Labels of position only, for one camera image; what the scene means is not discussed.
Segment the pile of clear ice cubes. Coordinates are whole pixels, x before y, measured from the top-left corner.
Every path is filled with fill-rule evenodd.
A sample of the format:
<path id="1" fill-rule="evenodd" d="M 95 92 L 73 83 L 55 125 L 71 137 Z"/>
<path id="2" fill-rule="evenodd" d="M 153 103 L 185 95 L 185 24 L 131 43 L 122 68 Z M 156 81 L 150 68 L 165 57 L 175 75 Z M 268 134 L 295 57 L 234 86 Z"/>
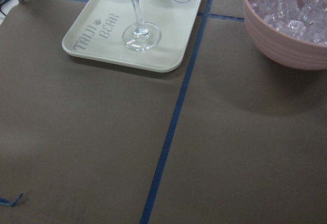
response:
<path id="1" fill-rule="evenodd" d="M 277 31 L 326 45 L 326 0 L 252 0 L 250 5 Z"/>

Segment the clear wine glass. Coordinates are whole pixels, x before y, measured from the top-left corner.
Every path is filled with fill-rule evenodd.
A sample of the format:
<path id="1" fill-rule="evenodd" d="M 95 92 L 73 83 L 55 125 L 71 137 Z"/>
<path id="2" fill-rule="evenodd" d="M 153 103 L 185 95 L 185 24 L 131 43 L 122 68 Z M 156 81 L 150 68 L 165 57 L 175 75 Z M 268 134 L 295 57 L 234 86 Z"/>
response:
<path id="1" fill-rule="evenodd" d="M 160 42 L 161 31 L 155 24 L 143 20 L 139 0 L 130 1 L 135 15 L 135 23 L 124 31 L 122 40 L 125 46 L 133 51 L 147 51 Z"/>

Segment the cream bear serving tray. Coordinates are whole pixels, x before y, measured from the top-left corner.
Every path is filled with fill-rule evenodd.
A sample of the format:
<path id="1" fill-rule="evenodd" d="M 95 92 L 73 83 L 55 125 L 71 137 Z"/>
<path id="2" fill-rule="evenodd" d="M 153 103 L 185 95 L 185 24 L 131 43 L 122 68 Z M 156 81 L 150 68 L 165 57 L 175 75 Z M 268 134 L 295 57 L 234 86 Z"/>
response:
<path id="1" fill-rule="evenodd" d="M 142 16 L 157 25 L 161 40 L 136 52 L 122 35 L 135 21 L 130 0 L 89 0 L 62 40 L 72 56 L 165 73 L 182 62 L 201 0 L 140 0 Z"/>

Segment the pink bowl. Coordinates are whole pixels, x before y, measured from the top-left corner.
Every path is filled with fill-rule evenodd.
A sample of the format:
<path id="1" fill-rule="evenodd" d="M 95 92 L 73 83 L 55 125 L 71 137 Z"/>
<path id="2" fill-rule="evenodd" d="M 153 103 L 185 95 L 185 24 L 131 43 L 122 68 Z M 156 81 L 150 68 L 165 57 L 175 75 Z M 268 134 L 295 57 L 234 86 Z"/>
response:
<path id="1" fill-rule="evenodd" d="M 265 56 L 294 69 L 326 69 L 326 46 L 299 40 L 272 28 L 252 10 L 250 1 L 243 0 L 245 26 L 254 45 Z"/>

